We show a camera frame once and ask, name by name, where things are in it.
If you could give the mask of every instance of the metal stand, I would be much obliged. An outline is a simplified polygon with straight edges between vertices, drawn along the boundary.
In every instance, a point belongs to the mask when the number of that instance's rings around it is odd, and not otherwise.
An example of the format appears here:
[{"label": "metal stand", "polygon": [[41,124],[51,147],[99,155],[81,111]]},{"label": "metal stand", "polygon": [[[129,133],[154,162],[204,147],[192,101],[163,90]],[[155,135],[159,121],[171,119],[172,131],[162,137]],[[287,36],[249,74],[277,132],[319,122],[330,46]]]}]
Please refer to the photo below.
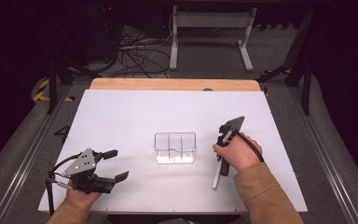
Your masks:
[{"label": "metal stand", "polygon": [[243,63],[246,71],[253,71],[253,66],[249,58],[246,44],[252,30],[257,8],[253,7],[250,12],[240,13],[219,13],[219,12],[182,12],[173,7],[172,13],[172,47],[170,69],[175,70],[178,58],[178,27],[229,27],[246,28],[242,40],[238,41]]},{"label": "metal stand", "polygon": [[60,78],[60,81],[63,85],[71,85],[74,80],[74,78],[69,72],[69,66],[74,67],[75,69],[89,77],[101,77],[98,74],[65,57],[57,56],[51,59],[50,63],[48,64],[48,88],[50,97],[48,114],[50,114],[53,111],[54,107],[57,105],[57,76]]},{"label": "metal stand", "polygon": [[286,86],[294,87],[298,81],[304,77],[304,86],[302,93],[302,107],[307,115],[309,111],[310,101],[310,79],[311,79],[311,55],[303,50],[303,43],[310,26],[310,21],[313,14],[313,8],[307,11],[304,20],[301,22],[295,39],[293,40],[292,46],[284,59],[283,65],[274,69],[271,72],[266,73],[264,76],[256,79],[257,82],[262,83],[269,80],[272,77],[279,75],[281,72],[286,71],[288,68],[293,68],[285,80]]}]

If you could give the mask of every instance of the floor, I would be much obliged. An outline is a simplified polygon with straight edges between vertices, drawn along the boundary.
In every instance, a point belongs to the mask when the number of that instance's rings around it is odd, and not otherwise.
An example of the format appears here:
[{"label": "floor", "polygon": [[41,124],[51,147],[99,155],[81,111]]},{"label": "floor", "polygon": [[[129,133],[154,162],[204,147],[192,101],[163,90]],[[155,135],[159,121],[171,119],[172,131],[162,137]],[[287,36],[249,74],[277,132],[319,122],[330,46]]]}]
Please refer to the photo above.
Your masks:
[{"label": "floor", "polygon": [[[255,69],[252,73],[245,71],[236,47],[242,30],[218,31],[213,33],[218,34],[216,37],[205,33],[183,32],[179,38],[177,69],[152,77],[255,79],[263,71],[282,64],[296,29],[278,27],[261,31],[254,28],[247,48]],[[170,43],[167,41],[151,49],[169,54]],[[169,58],[158,51],[147,52],[147,57],[164,68],[169,66]],[[160,70],[155,63],[150,64],[149,71]],[[101,65],[95,63],[90,68],[98,67]],[[122,68],[116,63],[101,75],[114,76]],[[145,77],[138,70],[129,72],[126,77]],[[301,82],[297,87],[287,88],[283,82],[286,76],[279,75],[261,86],[268,88],[268,104],[309,208],[309,212],[300,215],[305,223],[358,223],[358,168],[329,118],[318,82],[315,78],[312,80],[310,116],[306,116],[299,106]],[[74,78],[71,86],[59,84],[62,100],[53,113],[47,115],[48,102],[36,102],[2,150],[0,223],[45,223],[48,220],[49,215],[38,212],[37,208],[45,191],[47,170],[57,162],[62,148],[62,136],[55,133],[71,125],[82,94],[91,83],[89,77]],[[35,83],[30,97],[42,81]],[[64,101],[65,97],[75,100]],[[105,219],[104,214],[93,214],[89,223],[102,223]]]}]

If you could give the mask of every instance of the metal frame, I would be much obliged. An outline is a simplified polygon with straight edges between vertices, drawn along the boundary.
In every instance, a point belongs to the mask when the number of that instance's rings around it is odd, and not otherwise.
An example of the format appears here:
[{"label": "metal frame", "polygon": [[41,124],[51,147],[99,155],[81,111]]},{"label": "metal frame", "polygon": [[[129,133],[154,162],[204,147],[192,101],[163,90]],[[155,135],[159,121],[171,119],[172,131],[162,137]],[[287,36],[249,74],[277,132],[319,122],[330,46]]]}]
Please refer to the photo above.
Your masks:
[{"label": "metal frame", "polygon": [[46,114],[45,119],[43,120],[43,124],[37,133],[35,140],[33,141],[31,147],[28,150],[27,155],[25,156],[24,160],[22,161],[19,170],[15,173],[13,179],[10,182],[10,186],[8,187],[2,201],[0,202],[0,223],[5,223],[6,217],[13,206],[14,202],[17,199],[17,196],[20,193],[20,190],[28,176],[31,172],[31,168],[36,161],[37,155],[39,154],[40,150],[42,149],[43,142],[45,141],[48,129],[54,120],[57,112],[60,109],[60,106],[65,100],[65,97],[71,86],[66,85],[64,86],[60,94],[58,96],[58,102],[51,110],[50,114]]},{"label": "metal frame", "polygon": [[301,114],[302,119],[305,121],[312,144],[315,147],[315,153],[318,156],[319,162],[324,168],[324,172],[327,176],[328,181],[330,182],[331,188],[336,194],[339,205],[341,206],[342,212],[344,213],[345,218],[348,223],[358,224],[358,213],[354,204],[351,201],[351,197],[342,181],[341,175],[336,169],[335,165],[331,161],[328,155],[328,148],[324,146],[324,143],[316,130],[316,127],[312,121],[312,118],[306,114],[302,108],[302,102],[300,93],[295,88],[289,88],[290,95],[295,101],[298,112]]},{"label": "metal frame", "polygon": [[172,13],[172,47],[170,69],[175,70],[178,60],[178,27],[229,27],[246,28],[242,40],[238,41],[243,63],[246,71],[252,72],[253,66],[246,49],[252,25],[255,20],[257,8],[252,7],[250,12],[240,13],[218,13],[218,12],[182,12],[178,11],[177,6],[173,6]]}]

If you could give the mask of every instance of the gray carpet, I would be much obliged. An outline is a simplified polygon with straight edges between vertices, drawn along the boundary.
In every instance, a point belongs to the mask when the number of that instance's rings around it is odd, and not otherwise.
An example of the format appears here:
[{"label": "gray carpet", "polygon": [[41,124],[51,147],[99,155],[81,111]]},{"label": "gray carpet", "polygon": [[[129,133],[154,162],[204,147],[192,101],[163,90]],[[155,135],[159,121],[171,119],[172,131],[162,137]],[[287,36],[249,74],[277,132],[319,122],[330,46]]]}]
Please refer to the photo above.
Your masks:
[{"label": "gray carpet", "polygon": [[[241,55],[236,46],[236,40],[241,39],[243,31],[228,30],[219,37],[186,32],[181,35],[179,42],[179,59],[176,71],[168,71],[169,77],[185,78],[235,78],[254,79],[261,71],[272,70],[282,64],[296,31],[288,29],[270,29],[260,31],[254,29],[248,44],[248,51],[255,68],[253,73],[245,71]],[[157,47],[170,53],[170,45]],[[148,54],[155,61],[168,66],[169,60],[158,53]],[[115,64],[108,76],[122,66]],[[298,182],[303,192],[309,212],[302,213],[305,223],[348,223],[337,196],[333,191],[325,170],[316,153],[315,145],[310,137],[297,101],[291,91],[282,84],[285,76],[277,76],[268,83],[267,97],[273,117],[278,126],[283,143],[286,147],[293,168],[298,174]],[[90,78],[76,77],[67,96],[74,96],[73,102],[64,102],[59,107],[50,128],[47,130],[41,150],[32,165],[29,174],[21,186],[12,206],[8,208],[7,216],[1,223],[45,223],[49,215],[37,211],[40,198],[45,190],[44,179],[46,171],[56,162],[62,148],[62,136],[54,135],[65,125],[71,125],[81,96],[90,85]],[[36,102],[36,106],[23,121],[18,130],[0,154],[0,202],[4,197],[10,182],[28,150],[33,146],[48,110],[48,102]],[[348,194],[358,212],[358,168],[351,159],[339,134],[337,133],[328,112],[325,109],[318,83],[312,80],[310,96],[311,119],[328,149],[328,155],[337,168]],[[106,215],[94,215],[89,223],[101,223]]]}]

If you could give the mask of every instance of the person's left hand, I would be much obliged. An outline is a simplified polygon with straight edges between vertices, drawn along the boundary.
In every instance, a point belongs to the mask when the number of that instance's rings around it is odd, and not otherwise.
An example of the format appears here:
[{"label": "person's left hand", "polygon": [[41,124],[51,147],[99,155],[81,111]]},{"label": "person's left hand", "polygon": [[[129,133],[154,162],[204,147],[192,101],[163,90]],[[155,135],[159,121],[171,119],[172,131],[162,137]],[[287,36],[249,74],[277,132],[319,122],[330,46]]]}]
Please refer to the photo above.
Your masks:
[{"label": "person's left hand", "polygon": [[[71,180],[69,180],[68,185],[72,186]],[[68,189],[66,191],[66,199],[69,202],[74,203],[80,208],[88,211],[91,209],[92,204],[95,203],[95,201],[97,201],[97,199],[99,199],[101,195],[102,193],[100,192],[91,192],[87,194],[83,191],[76,189]]]}]

